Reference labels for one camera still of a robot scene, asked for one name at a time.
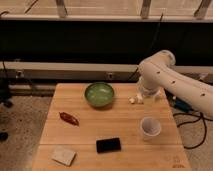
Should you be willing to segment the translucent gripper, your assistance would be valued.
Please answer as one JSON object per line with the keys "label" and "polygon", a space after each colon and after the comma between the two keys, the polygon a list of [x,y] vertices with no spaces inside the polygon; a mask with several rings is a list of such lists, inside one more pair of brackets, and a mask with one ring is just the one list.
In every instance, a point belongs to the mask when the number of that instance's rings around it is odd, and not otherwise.
{"label": "translucent gripper", "polygon": [[161,99],[161,91],[157,90],[155,93],[147,93],[144,98],[153,103],[158,102]]}

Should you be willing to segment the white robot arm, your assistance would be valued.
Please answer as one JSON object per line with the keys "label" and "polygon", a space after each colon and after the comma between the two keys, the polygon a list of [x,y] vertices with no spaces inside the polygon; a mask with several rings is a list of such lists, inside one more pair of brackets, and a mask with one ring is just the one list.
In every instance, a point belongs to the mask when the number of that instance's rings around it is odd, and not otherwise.
{"label": "white robot arm", "polygon": [[161,50],[138,65],[139,92],[150,97],[164,88],[196,110],[213,116],[213,86],[174,71],[176,59],[169,50]]}

